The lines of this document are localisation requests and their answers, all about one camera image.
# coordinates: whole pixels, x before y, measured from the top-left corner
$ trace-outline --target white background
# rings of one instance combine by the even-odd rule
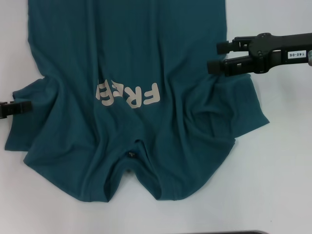
[[[310,0],[228,0],[228,37],[309,33],[311,12]],[[26,0],[0,0],[1,101],[41,77],[26,38]],[[253,81],[271,123],[240,137],[183,201],[156,201],[128,174],[109,203],[79,202],[26,167],[25,153],[3,150],[12,119],[0,120],[0,233],[311,233],[312,68],[278,67]]]

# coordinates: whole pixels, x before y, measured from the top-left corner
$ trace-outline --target white lettering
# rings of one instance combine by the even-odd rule
[[[136,93],[132,91],[129,87],[125,88],[125,92],[129,95],[127,99],[127,103],[131,106],[132,109],[141,107],[142,105],[142,91],[140,87],[136,87]]]
[[[97,85],[96,99],[101,100],[104,106],[110,106],[114,103],[114,98],[123,97],[123,91],[129,95],[126,102],[133,109],[139,108],[142,106],[142,90],[141,87],[136,87],[136,92],[133,92],[131,88],[124,88],[123,84],[116,83],[112,81],[112,88],[115,89],[113,92],[108,84],[108,81],[105,80],[104,83]],[[152,90],[144,93],[144,96],[148,99],[143,101],[144,105],[150,105],[160,101],[160,94],[157,83],[152,84]]]
[[[158,90],[158,86],[156,83],[152,84],[152,90],[145,92],[144,93],[145,97],[152,97],[150,99],[145,100],[143,103],[144,105],[149,105],[155,102],[159,102],[160,101],[160,95],[159,95],[159,90]]]

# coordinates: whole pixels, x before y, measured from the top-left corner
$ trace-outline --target white label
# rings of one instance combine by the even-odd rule
[[[288,59],[301,59],[306,57],[307,57],[306,50],[288,52]]]

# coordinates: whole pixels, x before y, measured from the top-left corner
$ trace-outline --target teal t-shirt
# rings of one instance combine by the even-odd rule
[[[82,201],[109,201],[126,170],[159,200],[201,188],[235,137],[263,126],[249,75],[222,59],[224,0],[29,0],[29,44],[44,76],[14,92],[5,148]]]

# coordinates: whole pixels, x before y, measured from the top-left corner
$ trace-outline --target black object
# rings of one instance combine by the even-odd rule
[[[219,55],[231,51],[248,51],[245,57],[208,62],[209,74],[235,76],[245,73],[262,74],[285,64],[307,63],[312,50],[312,33],[292,36],[273,36],[270,33],[256,37],[237,37],[232,42],[217,45]]]
[[[32,111],[32,104],[30,101],[24,102],[0,102],[0,119],[7,118],[10,115],[23,114]]]
[[[249,231],[249,232],[228,232],[228,233],[201,233],[201,234],[267,234],[260,231]]]

